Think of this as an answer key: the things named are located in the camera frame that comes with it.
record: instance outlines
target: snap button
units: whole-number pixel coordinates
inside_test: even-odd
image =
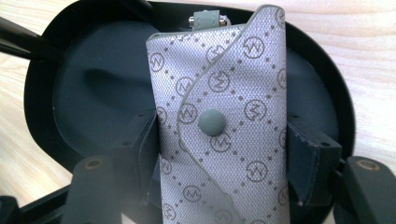
[[[208,109],[199,117],[198,127],[209,136],[220,135],[225,128],[225,117],[216,109]]]

